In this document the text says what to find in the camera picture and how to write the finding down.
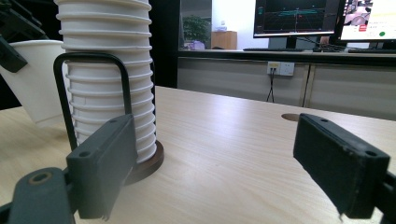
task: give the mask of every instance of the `black cable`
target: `black cable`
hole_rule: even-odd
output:
[[[270,74],[271,88],[270,88],[270,92],[268,92],[268,96],[267,96],[267,102],[268,102],[270,96],[272,96],[273,103],[275,102],[274,101],[274,75],[275,75],[275,70],[276,70],[276,68],[271,68],[271,74]]]

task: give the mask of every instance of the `office wall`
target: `office wall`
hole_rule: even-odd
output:
[[[236,31],[237,49],[267,48],[268,39],[253,39],[255,0],[212,0],[212,31],[225,21],[227,30]]]

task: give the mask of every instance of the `green plant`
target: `green plant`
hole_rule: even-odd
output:
[[[183,18],[184,38],[187,40],[199,40],[205,43],[209,39],[209,22],[197,16]]]

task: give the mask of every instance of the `monitor screen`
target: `monitor screen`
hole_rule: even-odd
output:
[[[334,35],[340,0],[256,0],[254,38]]]
[[[394,0],[342,0],[344,13],[338,39],[345,42],[396,40]]]

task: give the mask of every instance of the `desk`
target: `desk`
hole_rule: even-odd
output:
[[[165,159],[123,189],[108,223],[341,223],[335,207],[292,157],[297,122],[282,114],[329,119],[391,157],[396,122],[193,91],[156,88],[157,135]],[[63,125],[37,129],[22,108],[0,111],[0,204],[33,170],[65,167]],[[371,220],[344,223],[378,223]],[[77,223],[105,223],[77,220]]]
[[[250,61],[278,61],[292,63],[324,63],[324,64],[348,64],[371,66],[396,66],[396,54],[364,54],[346,52],[276,52],[276,51],[242,51],[242,50],[180,50],[178,57],[205,58],[205,59],[229,59]]]

